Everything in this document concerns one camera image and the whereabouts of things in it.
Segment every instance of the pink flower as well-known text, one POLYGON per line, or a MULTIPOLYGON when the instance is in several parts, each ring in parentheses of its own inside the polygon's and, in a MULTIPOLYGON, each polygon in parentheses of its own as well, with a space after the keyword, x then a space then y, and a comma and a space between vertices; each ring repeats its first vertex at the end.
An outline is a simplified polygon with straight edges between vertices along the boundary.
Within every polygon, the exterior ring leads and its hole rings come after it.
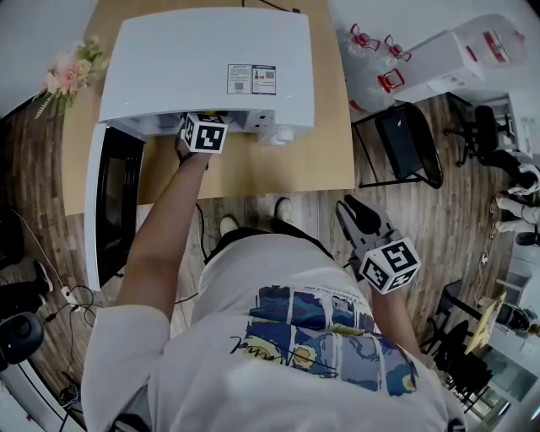
POLYGON ((63 89, 70 89, 74 84, 77 83, 77 69, 75 67, 66 69, 64 71, 58 71, 59 77, 58 82, 63 89))
POLYGON ((62 54, 57 57, 56 69, 59 74, 65 73, 68 69, 74 69, 75 65, 75 54, 69 52, 67 54, 62 54))

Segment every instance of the white box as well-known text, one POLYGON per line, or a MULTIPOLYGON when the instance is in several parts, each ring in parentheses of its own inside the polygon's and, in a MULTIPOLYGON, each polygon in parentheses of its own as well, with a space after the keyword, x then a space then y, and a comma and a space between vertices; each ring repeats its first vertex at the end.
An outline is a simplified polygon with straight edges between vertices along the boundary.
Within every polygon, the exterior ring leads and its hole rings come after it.
POLYGON ((483 81, 483 70, 451 31, 444 31, 410 50, 407 63, 397 66, 405 84, 394 99, 419 102, 483 81))
POLYGON ((360 274, 373 288, 386 294, 408 284, 421 265, 413 242, 405 237, 367 251, 360 274))

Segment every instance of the desk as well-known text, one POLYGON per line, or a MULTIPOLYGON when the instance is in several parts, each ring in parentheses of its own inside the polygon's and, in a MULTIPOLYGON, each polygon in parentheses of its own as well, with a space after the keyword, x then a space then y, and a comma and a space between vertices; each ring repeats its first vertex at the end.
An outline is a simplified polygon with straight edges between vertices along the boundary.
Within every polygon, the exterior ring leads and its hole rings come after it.
MULTIPOLYGON (((257 0, 252 7, 266 8, 257 0)), ((354 189, 353 142, 338 40, 326 0, 278 0, 310 19, 315 127, 283 147, 256 143, 253 134, 231 133, 213 156, 199 198, 354 189)), ((100 0, 84 37, 98 35, 105 54, 124 19, 178 8, 240 6, 240 0, 100 0)), ((100 91, 84 91, 65 114, 62 191, 66 215, 84 212, 89 147, 100 110, 100 91)), ((173 137, 149 138, 143 156, 139 204, 154 203, 178 167, 173 137)))

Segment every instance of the black speaker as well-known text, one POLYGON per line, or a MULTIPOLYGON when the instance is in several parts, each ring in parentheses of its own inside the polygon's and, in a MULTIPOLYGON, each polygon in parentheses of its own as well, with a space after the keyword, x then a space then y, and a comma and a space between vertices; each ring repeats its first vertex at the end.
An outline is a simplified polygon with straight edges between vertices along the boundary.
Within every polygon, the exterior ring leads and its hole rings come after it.
POLYGON ((0 371, 28 359, 41 346, 43 337, 43 325, 31 312, 0 322, 0 371))

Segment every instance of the power strip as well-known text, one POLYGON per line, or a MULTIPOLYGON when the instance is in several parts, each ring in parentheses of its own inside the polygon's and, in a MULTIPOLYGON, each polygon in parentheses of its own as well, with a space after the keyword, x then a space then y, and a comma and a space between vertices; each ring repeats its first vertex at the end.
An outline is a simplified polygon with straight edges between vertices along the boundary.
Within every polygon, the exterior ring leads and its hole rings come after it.
POLYGON ((71 305, 72 309, 74 309, 75 306, 80 305, 79 301, 75 298, 68 286, 62 287, 61 291, 64 299, 66 299, 66 301, 71 305))

